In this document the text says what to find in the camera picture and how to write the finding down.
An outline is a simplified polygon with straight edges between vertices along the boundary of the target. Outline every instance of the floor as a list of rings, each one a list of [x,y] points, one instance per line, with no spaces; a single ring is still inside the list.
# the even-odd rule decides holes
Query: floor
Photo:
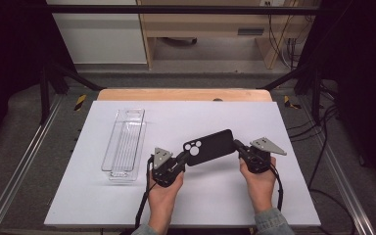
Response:
[[[159,40],[154,66],[146,67],[80,67],[80,73],[89,80],[107,87],[235,87],[257,88],[275,80],[289,71],[281,60],[276,69],[267,70],[253,39],[205,39],[197,44],[173,39]],[[336,90],[332,81],[325,85]],[[314,128],[307,134],[292,137],[310,127],[310,116],[306,106],[310,94],[296,96],[294,80],[288,81],[271,91],[278,103],[282,118],[289,129],[291,141],[306,182],[310,181],[318,155],[321,151],[325,131]],[[0,217],[0,234],[99,234],[98,229],[56,229],[43,225],[58,184],[69,163],[80,129],[83,126],[91,101],[98,92],[90,91],[81,84],[69,80],[70,91],[66,96],[52,95],[53,101],[60,99],[60,107],[47,130],[42,143],[28,163],[25,174],[14,187],[17,192],[9,198],[10,204]],[[75,111],[77,98],[87,98],[80,111]],[[288,96],[294,106],[285,106]],[[32,86],[14,95],[9,102],[9,112],[0,130],[0,196],[24,160],[25,150],[39,128],[40,119],[39,87]],[[324,93],[321,97],[323,115],[334,105],[333,98]],[[313,188],[322,190],[339,203],[347,204],[339,179],[330,159],[336,159],[345,173],[371,231],[359,234],[376,234],[376,172],[362,166],[352,140],[339,120],[339,114],[327,122],[327,143],[329,156],[323,156],[313,180]],[[312,199],[321,219],[322,228],[334,234],[350,234],[353,224],[345,210],[323,194],[312,192]],[[319,228],[294,228],[297,234],[325,234]],[[105,234],[118,234],[119,230],[105,230]],[[240,230],[172,230],[172,234],[242,234]]]

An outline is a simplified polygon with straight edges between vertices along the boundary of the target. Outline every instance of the denim sleeve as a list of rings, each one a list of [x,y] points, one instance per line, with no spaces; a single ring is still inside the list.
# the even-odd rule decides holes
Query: denim sleeve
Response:
[[[255,222],[259,235],[295,234],[283,214],[275,208],[257,213]]]
[[[141,224],[132,235],[158,235],[149,225]]]

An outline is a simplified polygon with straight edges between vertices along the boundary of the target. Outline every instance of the wooden cabinet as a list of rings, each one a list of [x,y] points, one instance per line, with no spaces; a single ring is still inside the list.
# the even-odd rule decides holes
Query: wooden cabinet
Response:
[[[285,7],[313,6],[317,0],[286,0]],[[260,0],[138,0],[139,5],[193,5],[193,6],[251,6]],[[268,69],[273,69],[278,53],[272,44],[284,44],[285,38],[307,35],[311,21],[305,16],[249,16],[249,15],[140,15],[148,65],[151,67],[157,37],[254,37]]]

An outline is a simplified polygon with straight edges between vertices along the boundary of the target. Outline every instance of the clear plastic tray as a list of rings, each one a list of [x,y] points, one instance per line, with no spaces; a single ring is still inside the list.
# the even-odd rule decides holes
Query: clear plastic tray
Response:
[[[140,165],[146,123],[143,109],[119,110],[103,160],[109,179],[134,181]]]

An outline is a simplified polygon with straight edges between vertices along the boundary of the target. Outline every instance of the person's right hand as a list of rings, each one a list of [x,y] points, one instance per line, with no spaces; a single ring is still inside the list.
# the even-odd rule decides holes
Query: person's right hand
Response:
[[[276,159],[271,157],[271,163],[276,165]],[[251,173],[247,169],[247,165],[240,158],[240,171],[246,178],[249,196],[252,200],[255,213],[263,212],[273,208],[271,197],[273,194],[274,182],[276,177],[271,170],[263,173]]]

